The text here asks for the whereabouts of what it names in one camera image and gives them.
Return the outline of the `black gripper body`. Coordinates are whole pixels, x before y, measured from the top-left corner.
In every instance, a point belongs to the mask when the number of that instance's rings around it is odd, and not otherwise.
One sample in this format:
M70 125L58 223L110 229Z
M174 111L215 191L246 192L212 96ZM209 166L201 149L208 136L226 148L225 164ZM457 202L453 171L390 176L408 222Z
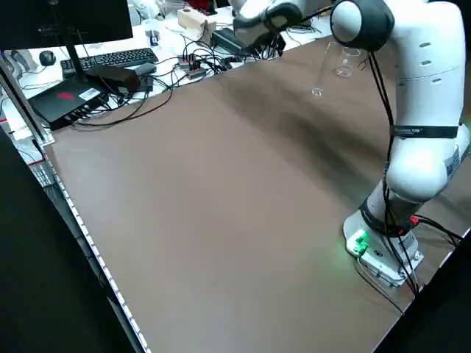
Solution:
M262 41L261 49L258 50L258 56L260 59L274 59L282 57L286 42L281 34L265 38Z

